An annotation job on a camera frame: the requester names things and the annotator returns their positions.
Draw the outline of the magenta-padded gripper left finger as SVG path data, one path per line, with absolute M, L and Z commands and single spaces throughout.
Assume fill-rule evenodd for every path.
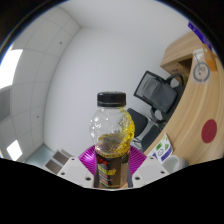
M 94 187 L 94 175 L 97 171 L 95 147 L 86 149 L 79 157 L 70 157 L 58 176 L 84 188 Z

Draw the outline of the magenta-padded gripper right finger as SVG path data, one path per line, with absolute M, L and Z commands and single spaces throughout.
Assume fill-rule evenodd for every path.
M 154 157 L 147 157 L 134 146 L 130 147 L 128 187 L 140 188 L 167 175 L 162 164 Z

